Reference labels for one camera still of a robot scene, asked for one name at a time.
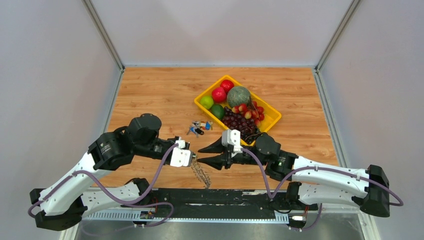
green apple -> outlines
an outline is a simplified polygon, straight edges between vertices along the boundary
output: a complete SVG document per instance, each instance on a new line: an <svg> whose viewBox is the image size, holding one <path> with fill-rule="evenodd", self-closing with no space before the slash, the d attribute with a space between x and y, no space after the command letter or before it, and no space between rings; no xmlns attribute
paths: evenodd
<svg viewBox="0 0 424 240"><path fill-rule="evenodd" d="M214 105L214 100L211 96L204 96L200 99L200 105L205 109L210 109Z"/></svg>

perforated metal strip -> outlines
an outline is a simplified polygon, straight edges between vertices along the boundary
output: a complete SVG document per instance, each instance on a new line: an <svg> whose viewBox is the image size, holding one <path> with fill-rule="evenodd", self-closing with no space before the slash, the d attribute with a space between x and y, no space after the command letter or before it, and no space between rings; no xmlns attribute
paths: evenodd
<svg viewBox="0 0 424 240"><path fill-rule="evenodd" d="M103 211L95 212L84 220L113 220L113 221L146 221L146 222L157 222L163 219L163 217L155 217L154 219L140 218L141 211L149 211L151 208L139 208L139 209L107 209ZM243 219L243 218L182 218L182 217L171 217L168 219L169 222L180 222L180 223L240 223L240 224L288 224L289 216L275 212L275 219Z"/></svg>

green melon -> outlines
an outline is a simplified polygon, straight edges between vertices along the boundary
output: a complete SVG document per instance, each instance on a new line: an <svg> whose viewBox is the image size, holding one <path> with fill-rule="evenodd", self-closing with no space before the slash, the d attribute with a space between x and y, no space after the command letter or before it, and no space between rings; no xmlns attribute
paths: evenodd
<svg viewBox="0 0 424 240"><path fill-rule="evenodd" d="M235 86L226 95L228 105L233 108L240 104L249 104L251 102L251 93L244 86Z"/></svg>

wooden table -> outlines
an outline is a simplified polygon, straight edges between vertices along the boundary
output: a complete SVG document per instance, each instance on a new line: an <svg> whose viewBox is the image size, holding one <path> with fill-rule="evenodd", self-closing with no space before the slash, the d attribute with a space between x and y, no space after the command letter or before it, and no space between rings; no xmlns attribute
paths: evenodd
<svg viewBox="0 0 424 240"><path fill-rule="evenodd" d="M186 135L193 120L208 117L194 104L194 99L223 75L230 75L257 94L281 114L281 120L268 132L282 149L326 164L338 165L332 140L324 117L314 77L310 68L250 67L135 67L126 68L111 116L109 131L127 126L134 117L151 113L162 121L159 137L181 136L191 142L190 150L215 142L222 129L196 138ZM213 154L200 153L199 158ZM120 167L102 178L108 187L118 187L131 178L149 182L159 160L136 156L129 165ZM265 189L257 165L233 164L218 171L205 164L211 178L211 189ZM270 179L275 188L277 181ZM158 188L203 188L190 167L164 166L154 185Z"/></svg>

white wall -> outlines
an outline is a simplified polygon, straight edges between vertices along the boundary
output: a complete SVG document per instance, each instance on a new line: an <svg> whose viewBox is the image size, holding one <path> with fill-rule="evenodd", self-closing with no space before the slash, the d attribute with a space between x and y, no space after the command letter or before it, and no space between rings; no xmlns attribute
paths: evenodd
<svg viewBox="0 0 424 240"><path fill-rule="evenodd" d="M1 239L57 239L29 192L81 158L106 123L119 71L80 0L0 3Z"/></svg>
<svg viewBox="0 0 424 240"><path fill-rule="evenodd" d="M362 1L322 75L354 168L381 166L405 202L383 240L424 239L424 1Z"/></svg>
<svg viewBox="0 0 424 240"><path fill-rule="evenodd" d="M125 65L316 65L351 0L93 0Z"/></svg>

